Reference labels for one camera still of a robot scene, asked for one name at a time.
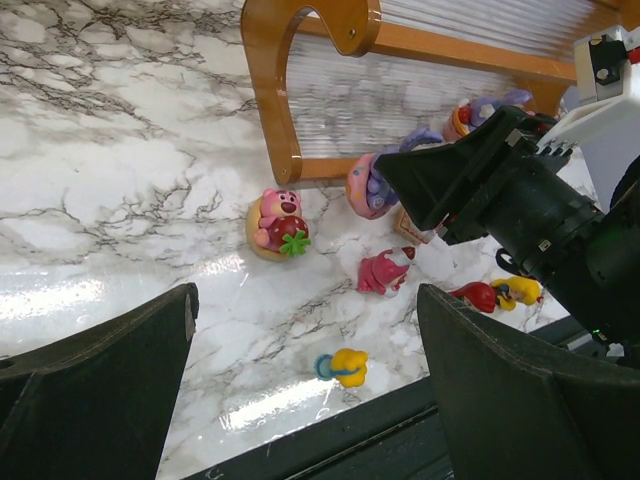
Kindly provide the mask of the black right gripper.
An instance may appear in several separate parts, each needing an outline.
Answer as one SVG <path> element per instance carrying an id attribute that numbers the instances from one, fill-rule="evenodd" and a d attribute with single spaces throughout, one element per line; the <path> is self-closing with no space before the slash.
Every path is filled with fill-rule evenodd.
<path id="1" fill-rule="evenodd" d="M 375 168 L 419 230 L 443 221 L 439 234 L 449 245 L 492 236 L 513 273 L 593 279 L 604 215 L 559 177 L 564 152 L 539 149 L 544 127 L 529 120 L 503 106 L 454 143 L 384 154 Z"/>

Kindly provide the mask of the purple bunny orange basket toy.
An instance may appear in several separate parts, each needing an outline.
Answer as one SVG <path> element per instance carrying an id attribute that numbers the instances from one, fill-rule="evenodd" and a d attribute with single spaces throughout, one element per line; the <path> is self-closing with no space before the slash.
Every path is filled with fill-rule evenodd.
<path id="1" fill-rule="evenodd" d="M 515 89 L 502 98 L 480 96 L 474 100 L 462 99 L 444 124 L 442 133 L 444 140 L 455 142 L 479 128 L 500 107 L 515 105 L 523 109 L 532 98 L 530 91 Z"/>

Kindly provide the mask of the purple bunny pink donut toy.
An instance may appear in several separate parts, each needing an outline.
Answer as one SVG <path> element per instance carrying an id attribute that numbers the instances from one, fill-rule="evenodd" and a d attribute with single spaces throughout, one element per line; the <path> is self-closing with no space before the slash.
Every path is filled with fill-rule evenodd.
<path id="1" fill-rule="evenodd" d="M 376 169 L 376 162 L 381 155 L 406 153 L 421 145 L 440 144 L 443 141 L 440 133 L 421 127 L 405 136 L 399 144 L 362 155 L 349 171 L 346 182 L 347 200 L 354 212 L 365 219 L 375 220 L 384 216 L 399 201 L 395 191 Z"/>

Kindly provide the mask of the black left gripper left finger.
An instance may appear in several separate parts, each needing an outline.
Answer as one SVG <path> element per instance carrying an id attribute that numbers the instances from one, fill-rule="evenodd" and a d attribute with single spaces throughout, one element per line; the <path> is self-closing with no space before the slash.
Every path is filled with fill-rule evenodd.
<path id="1" fill-rule="evenodd" d="M 154 478 L 198 312 L 186 283 L 2 360 L 2 478 Z"/>

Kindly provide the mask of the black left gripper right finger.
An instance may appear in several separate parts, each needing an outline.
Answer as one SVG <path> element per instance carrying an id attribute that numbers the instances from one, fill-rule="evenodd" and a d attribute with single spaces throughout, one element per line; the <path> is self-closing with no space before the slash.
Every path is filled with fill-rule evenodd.
<path id="1" fill-rule="evenodd" d="M 420 333 L 458 479 L 636 479 L 639 372 L 553 346 L 439 288 Z"/>

